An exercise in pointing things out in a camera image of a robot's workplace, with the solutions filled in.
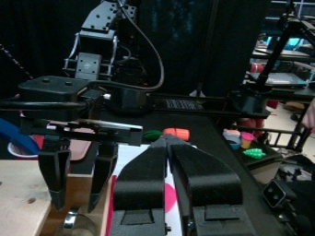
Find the black table surface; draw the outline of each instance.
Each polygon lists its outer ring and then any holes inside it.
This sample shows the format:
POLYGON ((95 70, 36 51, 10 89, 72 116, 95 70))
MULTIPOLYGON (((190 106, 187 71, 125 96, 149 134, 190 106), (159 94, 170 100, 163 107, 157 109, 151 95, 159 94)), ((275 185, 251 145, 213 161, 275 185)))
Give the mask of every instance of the black table surface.
POLYGON ((154 112, 142 117, 122 117, 114 115, 111 112, 106 112, 103 114, 103 120, 142 125, 145 132, 149 130, 163 131, 170 127, 189 129, 191 144, 225 161, 239 175, 245 193, 245 208, 258 235, 287 235, 263 200, 262 186, 255 181, 242 160, 230 149, 229 142, 218 131, 213 121, 206 116, 154 112))

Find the small toy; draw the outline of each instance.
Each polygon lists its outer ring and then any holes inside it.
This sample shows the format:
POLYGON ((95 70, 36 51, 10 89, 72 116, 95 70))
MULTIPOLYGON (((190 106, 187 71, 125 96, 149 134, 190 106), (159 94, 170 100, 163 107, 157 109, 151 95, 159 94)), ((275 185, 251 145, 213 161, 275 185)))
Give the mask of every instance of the small toy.
POLYGON ((254 159, 261 159, 262 157, 266 156, 266 153, 262 152, 262 149, 259 148, 251 148, 243 152, 249 157, 254 159))

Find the red object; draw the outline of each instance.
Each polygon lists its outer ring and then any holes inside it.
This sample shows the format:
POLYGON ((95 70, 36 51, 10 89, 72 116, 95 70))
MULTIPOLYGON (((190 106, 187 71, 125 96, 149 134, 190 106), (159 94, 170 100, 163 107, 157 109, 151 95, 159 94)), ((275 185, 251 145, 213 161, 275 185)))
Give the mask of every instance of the red object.
POLYGON ((167 128, 163 131, 165 135, 174 135, 181 138, 183 141, 189 141, 190 139, 190 130, 189 129, 179 129, 179 128, 167 128))
POLYGON ((263 71, 263 65, 261 63, 253 63, 250 72, 251 73, 261 73, 263 71))
POLYGON ((242 133, 242 138, 247 141, 253 141, 254 140, 254 135, 251 133, 242 133))

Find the pink surface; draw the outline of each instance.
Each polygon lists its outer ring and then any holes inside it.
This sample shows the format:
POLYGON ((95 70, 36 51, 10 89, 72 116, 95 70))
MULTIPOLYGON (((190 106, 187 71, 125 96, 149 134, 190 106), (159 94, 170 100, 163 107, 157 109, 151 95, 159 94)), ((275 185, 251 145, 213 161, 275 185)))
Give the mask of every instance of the pink surface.
POLYGON ((254 135, 247 133, 247 132, 245 132, 245 133, 242 133, 242 138, 245 140, 253 141, 254 140, 254 135))
POLYGON ((177 200, 178 200, 177 191, 174 187, 169 183, 166 183, 166 213, 174 207, 177 200))

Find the electronic device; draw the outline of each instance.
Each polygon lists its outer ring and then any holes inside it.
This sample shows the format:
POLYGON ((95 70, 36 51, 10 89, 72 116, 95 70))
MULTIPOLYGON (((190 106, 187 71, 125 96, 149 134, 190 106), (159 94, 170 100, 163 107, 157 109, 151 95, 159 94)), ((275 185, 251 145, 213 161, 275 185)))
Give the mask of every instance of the electronic device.
MULTIPOLYGON (((251 73, 250 76, 254 81, 258 80, 261 73, 251 73)), ((266 84, 274 85, 275 88, 295 87, 302 88, 307 86, 307 82, 294 73, 270 73, 266 84)))

